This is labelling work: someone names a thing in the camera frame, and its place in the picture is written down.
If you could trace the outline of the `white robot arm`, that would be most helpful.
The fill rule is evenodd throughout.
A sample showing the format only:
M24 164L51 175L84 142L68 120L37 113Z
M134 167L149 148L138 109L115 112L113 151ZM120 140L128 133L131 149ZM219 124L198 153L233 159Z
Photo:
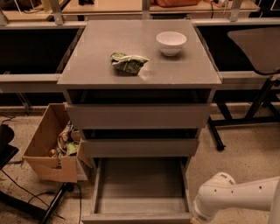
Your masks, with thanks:
M280 224L280 177L237 184L219 172L202 184L192 204L192 219L209 223L221 209L239 207L269 211L268 224Z

